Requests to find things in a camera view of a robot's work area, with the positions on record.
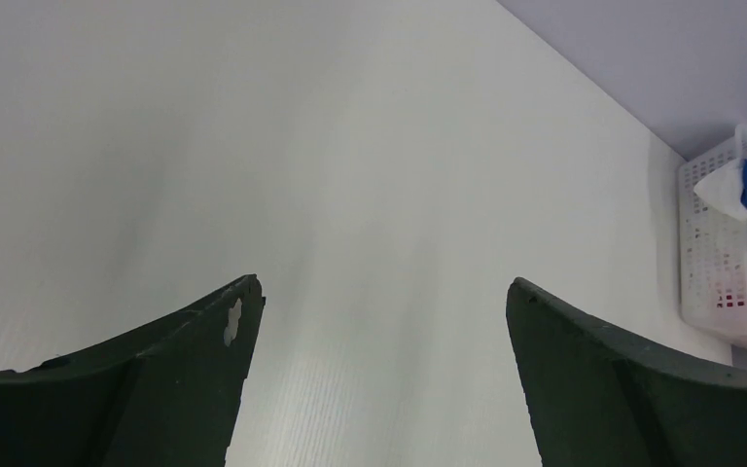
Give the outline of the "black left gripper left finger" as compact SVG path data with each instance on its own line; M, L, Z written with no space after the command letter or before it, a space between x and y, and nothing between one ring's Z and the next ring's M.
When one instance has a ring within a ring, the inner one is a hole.
M266 299L254 274L117 337L0 371L0 466L222 466Z

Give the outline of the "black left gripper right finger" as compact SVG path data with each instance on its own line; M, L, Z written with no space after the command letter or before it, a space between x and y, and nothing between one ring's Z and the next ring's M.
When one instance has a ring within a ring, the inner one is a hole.
M694 357L524 278L510 340L546 466L747 466L747 370Z

